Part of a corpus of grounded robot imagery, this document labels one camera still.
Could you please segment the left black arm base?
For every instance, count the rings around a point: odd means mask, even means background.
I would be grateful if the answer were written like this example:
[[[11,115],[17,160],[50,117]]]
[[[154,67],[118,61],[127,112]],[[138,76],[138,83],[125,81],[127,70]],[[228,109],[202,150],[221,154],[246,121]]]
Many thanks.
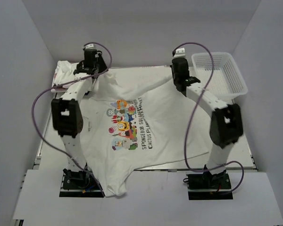
[[[103,198],[104,196],[100,186],[84,171],[63,169],[59,197]]]

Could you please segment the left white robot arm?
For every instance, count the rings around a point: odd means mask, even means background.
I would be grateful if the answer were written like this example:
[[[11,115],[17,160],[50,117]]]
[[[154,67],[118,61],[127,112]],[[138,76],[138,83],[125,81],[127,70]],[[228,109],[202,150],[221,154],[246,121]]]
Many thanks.
[[[80,102],[86,93],[93,90],[98,77],[108,70],[97,45],[101,46],[96,42],[83,46],[84,59],[74,70],[74,81],[69,83],[70,86],[60,98],[51,102],[53,128],[64,144],[66,155],[72,162],[70,169],[74,171],[88,170],[80,139],[84,126]]]

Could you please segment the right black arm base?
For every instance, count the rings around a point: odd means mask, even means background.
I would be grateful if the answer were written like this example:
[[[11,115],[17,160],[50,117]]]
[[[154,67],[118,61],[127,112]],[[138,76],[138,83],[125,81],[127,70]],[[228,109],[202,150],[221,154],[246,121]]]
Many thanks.
[[[226,170],[212,175],[209,171],[202,174],[187,174],[183,179],[187,185],[189,200],[232,200],[232,185]]]

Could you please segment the white black print t-shirt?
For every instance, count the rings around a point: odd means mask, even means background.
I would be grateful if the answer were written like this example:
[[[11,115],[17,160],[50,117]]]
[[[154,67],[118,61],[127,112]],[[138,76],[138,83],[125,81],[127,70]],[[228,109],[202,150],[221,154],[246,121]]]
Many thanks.
[[[52,86],[73,81],[75,79],[74,70],[77,64],[69,61],[58,61],[53,75]]]

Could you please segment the white cartoon print t-shirt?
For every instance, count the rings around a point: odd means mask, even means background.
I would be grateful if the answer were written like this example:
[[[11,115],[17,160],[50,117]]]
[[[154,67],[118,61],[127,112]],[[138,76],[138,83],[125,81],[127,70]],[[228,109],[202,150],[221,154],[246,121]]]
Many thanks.
[[[114,69],[80,103],[84,155],[106,196],[126,193],[135,169],[181,161],[211,149],[209,117],[178,92],[168,67]]]

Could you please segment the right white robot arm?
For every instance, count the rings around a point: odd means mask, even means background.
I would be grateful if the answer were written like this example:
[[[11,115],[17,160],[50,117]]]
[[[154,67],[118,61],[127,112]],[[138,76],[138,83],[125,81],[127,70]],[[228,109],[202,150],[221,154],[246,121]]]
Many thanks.
[[[209,136],[213,145],[202,172],[206,173],[203,176],[204,184],[213,188],[220,183],[220,175],[225,173],[229,154],[243,135],[241,110],[237,104],[220,100],[202,86],[198,78],[190,76],[184,48],[177,48],[172,56],[170,67],[177,91],[196,103],[188,125],[191,125],[198,106],[210,117]]]

